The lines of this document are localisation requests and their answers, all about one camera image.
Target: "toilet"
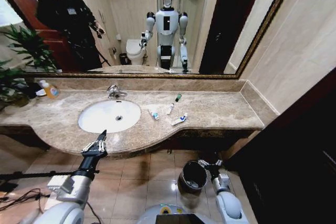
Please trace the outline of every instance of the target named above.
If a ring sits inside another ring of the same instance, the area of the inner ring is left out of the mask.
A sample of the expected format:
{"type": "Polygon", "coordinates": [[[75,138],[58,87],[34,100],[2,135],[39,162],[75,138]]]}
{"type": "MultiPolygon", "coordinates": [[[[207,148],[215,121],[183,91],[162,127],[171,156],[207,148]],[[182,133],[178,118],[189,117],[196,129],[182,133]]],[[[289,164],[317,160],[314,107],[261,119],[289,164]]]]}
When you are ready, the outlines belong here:
{"type": "Polygon", "coordinates": [[[139,44],[139,39],[128,39],[126,42],[127,57],[131,60],[132,65],[142,65],[143,63],[146,49],[141,48],[139,44]]]}

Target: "soap bottle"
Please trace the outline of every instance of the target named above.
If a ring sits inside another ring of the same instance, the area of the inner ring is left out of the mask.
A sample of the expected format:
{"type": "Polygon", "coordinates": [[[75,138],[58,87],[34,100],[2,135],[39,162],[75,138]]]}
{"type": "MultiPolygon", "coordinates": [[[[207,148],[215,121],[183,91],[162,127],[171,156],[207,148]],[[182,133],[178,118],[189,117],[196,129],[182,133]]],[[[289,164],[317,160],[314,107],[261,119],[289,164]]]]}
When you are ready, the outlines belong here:
{"type": "Polygon", "coordinates": [[[42,80],[39,83],[49,98],[54,99],[59,96],[59,90],[55,88],[53,85],[49,84],[45,80],[42,80]]]}

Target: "black trash can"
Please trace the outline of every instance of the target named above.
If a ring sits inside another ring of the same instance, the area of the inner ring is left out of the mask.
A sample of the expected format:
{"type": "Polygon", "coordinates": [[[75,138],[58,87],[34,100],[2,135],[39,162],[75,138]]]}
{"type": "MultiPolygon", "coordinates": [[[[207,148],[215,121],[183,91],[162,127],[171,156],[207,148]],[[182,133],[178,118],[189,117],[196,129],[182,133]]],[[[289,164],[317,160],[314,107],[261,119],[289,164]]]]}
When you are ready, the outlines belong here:
{"type": "Polygon", "coordinates": [[[130,65],[131,64],[131,61],[127,57],[127,54],[125,54],[125,53],[119,54],[119,58],[120,58],[120,63],[122,65],[130,65]]]}
{"type": "Polygon", "coordinates": [[[187,193],[197,193],[207,182],[206,170],[197,161],[189,161],[182,169],[179,182],[187,193]]]}

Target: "wooden door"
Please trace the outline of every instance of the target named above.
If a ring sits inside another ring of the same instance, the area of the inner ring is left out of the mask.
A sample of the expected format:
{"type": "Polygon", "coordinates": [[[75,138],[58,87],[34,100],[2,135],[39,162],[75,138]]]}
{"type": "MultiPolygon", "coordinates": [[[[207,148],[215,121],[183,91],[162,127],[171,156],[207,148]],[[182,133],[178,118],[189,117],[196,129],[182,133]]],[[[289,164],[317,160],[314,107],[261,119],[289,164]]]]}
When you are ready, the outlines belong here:
{"type": "Polygon", "coordinates": [[[43,25],[35,17],[38,0],[8,1],[24,20],[25,25],[39,32],[39,35],[44,39],[44,42],[49,45],[50,50],[54,51],[53,57],[55,58],[58,67],[61,68],[63,72],[76,72],[81,70],[71,53],[66,38],[58,31],[43,25]]]}
{"type": "Polygon", "coordinates": [[[199,73],[224,73],[254,1],[217,0],[199,73]]]}

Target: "badge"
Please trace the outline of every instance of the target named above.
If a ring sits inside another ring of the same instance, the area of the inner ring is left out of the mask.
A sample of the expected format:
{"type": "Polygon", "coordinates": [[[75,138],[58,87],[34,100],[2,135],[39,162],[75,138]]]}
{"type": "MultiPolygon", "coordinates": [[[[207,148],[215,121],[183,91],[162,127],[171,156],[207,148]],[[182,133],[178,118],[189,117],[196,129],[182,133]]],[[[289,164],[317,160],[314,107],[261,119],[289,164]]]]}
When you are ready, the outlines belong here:
{"type": "Polygon", "coordinates": [[[77,14],[77,13],[76,13],[76,10],[73,9],[73,8],[69,8],[69,9],[68,9],[68,13],[69,13],[69,15],[76,15],[76,14],[77,14]]]}

